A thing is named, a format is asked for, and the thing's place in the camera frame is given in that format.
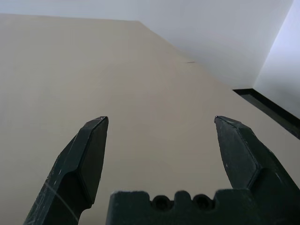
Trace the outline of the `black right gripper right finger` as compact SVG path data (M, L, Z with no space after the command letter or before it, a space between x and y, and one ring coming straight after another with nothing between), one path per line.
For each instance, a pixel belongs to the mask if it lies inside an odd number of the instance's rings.
M300 223L300 190L276 156L248 126L214 119L223 165L233 188L250 191L270 225Z

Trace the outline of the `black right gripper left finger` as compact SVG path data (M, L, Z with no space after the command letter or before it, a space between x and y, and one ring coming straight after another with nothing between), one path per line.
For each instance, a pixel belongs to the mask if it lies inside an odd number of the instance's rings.
M109 120L88 121L58 155L26 225L76 225L95 202L105 157Z

